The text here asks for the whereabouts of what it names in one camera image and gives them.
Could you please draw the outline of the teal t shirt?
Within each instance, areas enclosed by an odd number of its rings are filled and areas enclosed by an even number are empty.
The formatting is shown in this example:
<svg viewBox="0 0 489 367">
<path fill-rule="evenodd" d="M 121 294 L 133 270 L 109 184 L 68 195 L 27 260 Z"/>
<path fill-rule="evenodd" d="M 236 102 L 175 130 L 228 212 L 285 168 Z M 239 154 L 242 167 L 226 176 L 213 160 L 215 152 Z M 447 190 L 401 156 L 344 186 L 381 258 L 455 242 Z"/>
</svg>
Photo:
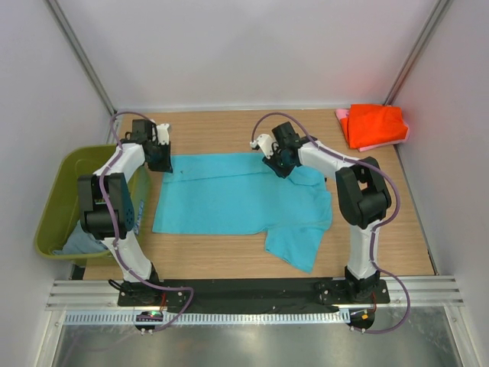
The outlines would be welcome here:
<svg viewBox="0 0 489 367">
<path fill-rule="evenodd" d="M 296 167 L 279 178 L 258 153 L 183 154 L 163 176 L 152 231 L 263 232 L 266 252 L 310 273 L 332 220 L 332 195 L 312 168 Z"/>
</svg>

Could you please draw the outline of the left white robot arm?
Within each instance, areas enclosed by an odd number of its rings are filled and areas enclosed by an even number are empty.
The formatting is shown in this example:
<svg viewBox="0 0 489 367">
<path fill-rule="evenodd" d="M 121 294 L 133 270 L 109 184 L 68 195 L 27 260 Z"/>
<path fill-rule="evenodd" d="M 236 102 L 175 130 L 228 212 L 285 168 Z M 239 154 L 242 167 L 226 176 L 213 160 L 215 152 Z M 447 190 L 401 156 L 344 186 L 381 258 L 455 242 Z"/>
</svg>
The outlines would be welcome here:
<svg viewBox="0 0 489 367">
<path fill-rule="evenodd" d="M 170 125 L 141 115 L 132 130 L 117 142 L 112 156 L 96 171 L 77 179 L 79 221 L 82 230 L 112 253 L 123 273 L 121 291 L 144 305 L 155 305 L 165 288 L 134 234 L 137 213 L 128 182 L 143 166 L 171 173 Z"/>
</svg>

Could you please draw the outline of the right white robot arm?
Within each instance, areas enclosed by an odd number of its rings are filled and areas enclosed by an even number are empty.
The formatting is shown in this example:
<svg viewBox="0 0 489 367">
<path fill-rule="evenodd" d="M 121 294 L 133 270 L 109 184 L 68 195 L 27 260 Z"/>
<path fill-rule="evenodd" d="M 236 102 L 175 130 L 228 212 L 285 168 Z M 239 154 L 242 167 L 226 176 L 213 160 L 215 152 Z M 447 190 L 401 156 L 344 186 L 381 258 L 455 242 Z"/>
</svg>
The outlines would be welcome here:
<svg viewBox="0 0 489 367">
<path fill-rule="evenodd" d="M 262 134 L 250 146 L 264 154 L 263 162 L 278 177 L 288 177 L 297 167 L 310 167 L 335 181 L 338 207 L 350 225 L 350 255 L 345 266 L 344 292 L 352 302 L 370 300 L 380 285 L 377 265 L 380 224 L 392 199 L 378 162 L 358 160 L 299 136 L 289 122 Z"/>
</svg>

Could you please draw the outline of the olive green plastic bin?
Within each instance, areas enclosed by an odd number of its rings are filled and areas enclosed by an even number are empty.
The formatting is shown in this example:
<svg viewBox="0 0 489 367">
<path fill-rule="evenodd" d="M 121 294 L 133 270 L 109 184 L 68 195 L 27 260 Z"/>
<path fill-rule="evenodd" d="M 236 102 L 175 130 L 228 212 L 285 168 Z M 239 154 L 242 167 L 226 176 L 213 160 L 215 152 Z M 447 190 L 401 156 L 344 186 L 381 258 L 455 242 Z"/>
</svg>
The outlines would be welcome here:
<svg viewBox="0 0 489 367">
<path fill-rule="evenodd" d="M 58 170 L 35 236 L 35 248 L 42 256 L 72 261 L 78 265 L 85 265 L 87 261 L 93 259 L 114 258 L 109 250 L 83 255 L 54 255 L 53 250 L 62 248 L 79 221 L 77 179 L 82 175 L 91 174 L 98 170 L 112 156 L 115 147 L 98 145 L 80 148 L 66 156 Z M 138 183 L 147 183 L 142 170 L 143 168 L 138 169 L 128 182 L 131 201 L 137 218 L 140 205 L 144 200 L 142 196 L 136 193 L 135 188 Z"/>
</svg>

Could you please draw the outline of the grey blue t shirt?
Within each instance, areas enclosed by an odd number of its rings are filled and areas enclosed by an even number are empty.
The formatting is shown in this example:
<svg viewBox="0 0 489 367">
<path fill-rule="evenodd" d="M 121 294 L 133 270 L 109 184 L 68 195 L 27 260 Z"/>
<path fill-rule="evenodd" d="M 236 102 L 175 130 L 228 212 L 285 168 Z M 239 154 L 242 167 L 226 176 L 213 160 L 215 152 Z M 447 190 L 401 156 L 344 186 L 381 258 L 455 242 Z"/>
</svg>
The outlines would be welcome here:
<svg viewBox="0 0 489 367">
<path fill-rule="evenodd" d="M 84 232 L 80 221 L 76 223 L 66 243 L 61 249 L 53 250 L 54 255 L 83 255 L 107 251 L 107 247 L 95 237 Z"/>
</svg>

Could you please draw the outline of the left aluminium corner post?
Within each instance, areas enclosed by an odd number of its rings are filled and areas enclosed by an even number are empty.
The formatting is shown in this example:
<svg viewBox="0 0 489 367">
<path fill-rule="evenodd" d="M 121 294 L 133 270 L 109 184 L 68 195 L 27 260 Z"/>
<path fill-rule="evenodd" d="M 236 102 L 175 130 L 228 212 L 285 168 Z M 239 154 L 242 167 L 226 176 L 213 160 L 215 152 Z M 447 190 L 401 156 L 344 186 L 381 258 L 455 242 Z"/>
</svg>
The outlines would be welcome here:
<svg viewBox="0 0 489 367">
<path fill-rule="evenodd" d="M 50 11 L 55 23 L 57 24 L 64 38 L 66 39 L 66 42 L 73 52 L 74 57 L 79 62 L 79 65 L 81 66 L 83 72 L 88 78 L 88 81 L 95 90 L 96 95 L 102 102 L 104 108 L 107 110 L 109 115 L 115 114 L 117 112 L 117 109 L 115 108 L 110 97 L 108 96 L 105 87 L 102 85 L 102 81 L 100 80 L 91 61 L 89 60 L 87 53 L 85 52 L 81 42 L 79 41 L 76 32 L 73 30 L 73 27 L 69 22 L 69 19 L 67 18 L 64 10 L 60 6 L 60 3 L 57 0 L 45 0 L 44 4 Z"/>
</svg>

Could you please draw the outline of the aluminium corner post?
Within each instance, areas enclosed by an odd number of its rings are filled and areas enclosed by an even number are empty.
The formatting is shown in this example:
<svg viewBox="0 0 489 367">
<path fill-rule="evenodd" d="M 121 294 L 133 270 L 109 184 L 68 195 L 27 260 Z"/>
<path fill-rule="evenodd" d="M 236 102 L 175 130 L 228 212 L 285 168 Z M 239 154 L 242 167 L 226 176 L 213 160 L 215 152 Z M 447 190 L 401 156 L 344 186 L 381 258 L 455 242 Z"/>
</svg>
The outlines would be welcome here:
<svg viewBox="0 0 489 367">
<path fill-rule="evenodd" d="M 79 65 L 81 66 L 83 72 L 88 78 L 88 81 L 95 90 L 96 95 L 102 102 L 104 108 L 107 110 L 109 115 L 115 114 L 117 112 L 117 109 L 115 108 L 110 97 L 108 96 L 105 87 L 102 85 L 102 81 L 100 80 L 91 61 L 89 60 L 87 53 L 85 52 L 81 42 L 79 41 L 76 32 L 73 30 L 73 27 L 69 22 L 69 19 L 67 18 L 64 10 L 60 6 L 60 3 L 57 0 L 45 0 L 44 4 L 50 11 L 55 23 L 57 24 L 64 38 L 66 39 L 66 42 L 73 52 L 74 57 L 79 62 Z"/>
<path fill-rule="evenodd" d="M 410 74 L 414 71 L 417 63 L 420 61 L 423 53 L 429 45 L 437 28 L 448 13 L 453 4 L 453 0 L 438 0 L 435 2 L 425 24 L 408 53 L 399 73 L 397 74 L 392 87 L 384 100 L 385 106 L 392 106 L 399 96 L 403 86 L 408 80 Z"/>
</svg>

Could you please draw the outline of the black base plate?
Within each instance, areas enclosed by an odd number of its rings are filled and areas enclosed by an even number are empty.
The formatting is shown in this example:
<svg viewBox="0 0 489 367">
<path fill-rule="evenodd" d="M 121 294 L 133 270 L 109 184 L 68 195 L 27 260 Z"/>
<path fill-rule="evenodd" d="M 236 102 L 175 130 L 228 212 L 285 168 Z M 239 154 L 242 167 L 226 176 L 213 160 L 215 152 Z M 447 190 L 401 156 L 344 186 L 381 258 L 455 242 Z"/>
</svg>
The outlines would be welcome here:
<svg viewBox="0 0 489 367">
<path fill-rule="evenodd" d="M 177 313 L 206 314 L 302 314 L 333 313 L 347 304 L 388 304 L 386 281 L 371 291 L 353 294 L 343 278 L 176 279 L 161 283 L 172 291 L 156 290 L 141 283 L 108 284 L 119 292 L 120 307 L 160 307 Z"/>
</svg>

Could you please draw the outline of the aluminium frame rail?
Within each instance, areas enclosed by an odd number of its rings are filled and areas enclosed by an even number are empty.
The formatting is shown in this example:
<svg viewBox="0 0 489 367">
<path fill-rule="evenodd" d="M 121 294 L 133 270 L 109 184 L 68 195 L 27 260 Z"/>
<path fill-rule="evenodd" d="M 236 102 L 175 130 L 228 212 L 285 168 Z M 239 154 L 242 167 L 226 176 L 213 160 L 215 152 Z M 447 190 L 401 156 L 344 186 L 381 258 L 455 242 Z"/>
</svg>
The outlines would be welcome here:
<svg viewBox="0 0 489 367">
<path fill-rule="evenodd" d="M 337 308 L 461 306 L 451 276 L 381 278 L 371 295 L 353 297 L 341 278 L 165 280 L 166 291 L 117 281 L 56 281 L 47 310 L 157 309 L 190 313 L 315 313 Z"/>
</svg>

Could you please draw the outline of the right aluminium corner post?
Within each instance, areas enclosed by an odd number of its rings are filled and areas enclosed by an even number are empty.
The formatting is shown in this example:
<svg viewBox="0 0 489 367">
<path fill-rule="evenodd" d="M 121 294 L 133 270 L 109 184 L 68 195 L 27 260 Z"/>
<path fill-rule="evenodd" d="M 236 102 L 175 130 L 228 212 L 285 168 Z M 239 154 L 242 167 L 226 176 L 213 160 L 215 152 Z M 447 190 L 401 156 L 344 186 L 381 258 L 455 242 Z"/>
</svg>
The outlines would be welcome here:
<svg viewBox="0 0 489 367">
<path fill-rule="evenodd" d="M 438 0 L 435 2 L 425 24 L 408 53 L 399 73 L 397 74 L 392 87 L 384 100 L 385 106 L 392 106 L 399 96 L 403 86 L 408 80 L 410 74 L 414 71 L 417 63 L 420 61 L 423 53 L 429 45 L 437 28 L 448 13 L 453 4 L 453 0 Z"/>
</svg>

